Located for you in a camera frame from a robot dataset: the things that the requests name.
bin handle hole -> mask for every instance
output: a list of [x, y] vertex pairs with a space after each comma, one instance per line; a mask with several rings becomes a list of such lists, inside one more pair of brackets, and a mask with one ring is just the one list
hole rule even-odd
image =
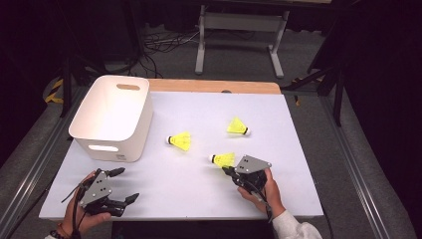
[[117, 87], [121, 90], [131, 90], [131, 91], [139, 91], [139, 86], [134, 85], [126, 85], [126, 84], [117, 84]]
[[88, 145], [92, 150], [97, 151], [118, 151], [118, 148], [115, 146], [104, 146], [104, 145]]

yellow shuttlecock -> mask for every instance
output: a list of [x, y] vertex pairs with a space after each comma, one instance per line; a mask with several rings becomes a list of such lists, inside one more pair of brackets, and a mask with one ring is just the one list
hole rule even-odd
[[233, 166], [235, 163], [235, 153], [229, 152], [224, 154], [213, 154], [210, 155], [209, 159], [219, 167]]
[[233, 132], [233, 133], [241, 133], [244, 135], [249, 135], [251, 134], [251, 130], [248, 129], [243, 123], [242, 121], [235, 117], [229, 124], [229, 126], [227, 127], [227, 131], [228, 132]]
[[188, 131], [181, 132], [175, 136], [168, 137], [165, 142], [187, 151], [190, 147], [190, 133]]

table surface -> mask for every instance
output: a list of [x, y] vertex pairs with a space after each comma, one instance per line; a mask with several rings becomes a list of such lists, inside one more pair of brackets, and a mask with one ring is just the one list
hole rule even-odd
[[[236, 164], [243, 154], [271, 162], [275, 179], [283, 185], [284, 204], [294, 215], [322, 215], [289, 109], [276, 84], [150, 80], [150, 90], [154, 116], [141, 158], [133, 163], [93, 160], [74, 141], [40, 218], [62, 219], [67, 202], [60, 201], [93, 169], [123, 166], [126, 171], [110, 179], [109, 198], [140, 194], [121, 218], [112, 220], [264, 219], [239, 195], [231, 178], [207, 159], [230, 151], [236, 154]], [[218, 94], [222, 90], [233, 94]], [[228, 135], [225, 129], [234, 116], [250, 127], [250, 136]], [[167, 136], [184, 130], [192, 135], [188, 151], [165, 144]]]

gray carpet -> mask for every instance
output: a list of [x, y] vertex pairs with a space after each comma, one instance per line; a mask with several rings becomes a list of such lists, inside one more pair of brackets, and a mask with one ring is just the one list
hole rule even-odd
[[[285, 77], [279, 80], [275, 78], [266, 49], [273, 40], [273, 36], [264, 33], [236, 34], [227, 32], [208, 34], [204, 73], [201, 76], [194, 74], [197, 53], [197, 43], [195, 42], [181, 45], [169, 53], [155, 53], [150, 56], [155, 61], [158, 72], [167, 79], [276, 82], [281, 86], [286, 86], [292, 79], [307, 75], [307, 68], [323, 41], [323, 37], [319, 33], [287, 31], [279, 50]], [[143, 59], [142, 62], [148, 68], [153, 68], [150, 61], [146, 62]], [[140, 65], [135, 66], [131, 73], [146, 78], [154, 76], [152, 72], [147, 75]], [[299, 139], [315, 179], [320, 201], [330, 220], [334, 237], [376, 238], [345, 166], [343, 152], [330, 127], [328, 116], [323, 112], [319, 98], [317, 96], [300, 96], [301, 105], [297, 107], [293, 96], [289, 96], [288, 93], [286, 95]], [[59, 120], [60, 112], [60, 105], [49, 104], [28, 135], [0, 169], [0, 180], [3, 182], [0, 208], [6, 209], [13, 199], [20, 181], [31, 168], [55, 123]], [[347, 96], [343, 101], [341, 122], [341, 129], [346, 135], [361, 173], [371, 190], [390, 238], [416, 238], [407, 212], [383, 175]], [[69, 145], [68, 134], [65, 131], [60, 136], [58, 146], [32, 190], [23, 211], [27, 210], [53, 178]], [[44, 238], [51, 229], [55, 228], [55, 222], [38, 218], [44, 198], [45, 196], [31, 210], [12, 238]], [[310, 222], [319, 230], [323, 238], [330, 238], [325, 217], [301, 219], [301, 221]], [[95, 228], [84, 238], [109, 238], [110, 234], [111, 223], [108, 222]]]

metal frame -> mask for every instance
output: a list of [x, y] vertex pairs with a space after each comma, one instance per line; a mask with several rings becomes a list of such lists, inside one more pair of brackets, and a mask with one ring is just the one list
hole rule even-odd
[[[87, 90], [78, 89], [75, 92], [73, 100], [79, 102], [82, 100], [84, 95], [87, 93]], [[25, 203], [28, 201], [32, 191], [34, 190], [38, 180], [41, 177], [41, 174], [44, 171], [44, 168], [47, 166], [47, 163], [50, 161], [50, 158], [53, 155], [53, 151], [58, 144], [58, 139], [65, 131], [66, 125], [72, 120], [73, 115], [75, 114], [78, 106], [71, 108], [71, 111], [66, 114], [62, 119], [59, 119], [55, 127], [53, 128], [50, 137], [47, 139], [47, 142], [37, 159], [34, 161], [33, 166], [29, 170], [28, 174], [22, 180], [21, 184], [18, 187], [18, 190], [10, 202], [7, 209], [4, 211], [3, 216], [0, 219], [0, 238], [7, 238], [10, 230], [14, 227], [16, 221], [18, 220], [19, 214], [23, 210]]]
[[279, 56], [277, 54], [286, 24], [289, 11], [284, 11], [283, 16], [257, 16], [246, 14], [226, 14], [206, 12], [204, 5], [201, 6], [199, 16], [199, 45], [196, 57], [195, 74], [201, 75], [204, 71], [205, 57], [205, 29], [245, 30], [260, 32], [275, 32], [274, 44], [269, 45], [269, 53], [277, 78], [284, 76]]
[[329, 124], [338, 140], [338, 144], [344, 154], [344, 163], [347, 168], [350, 178], [354, 184], [357, 195], [359, 196], [360, 202], [362, 203], [363, 210], [365, 210], [366, 216], [368, 217], [369, 223], [372, 227], [373, 233], [376, 238], [390, 238], [388, 231], [379, 215], [378, 209], [376, 208], [375, 202], [372, 197], [365, 180], [363, 179], [360, 169], [356, 163], [356, 159], [351, 152], [349, 143], [342, 131], [341, 127], [337, 126], [335, 119], [332, 117], [332, 106], [328, 97], [319, 97], [323, 111], [329, 120]]

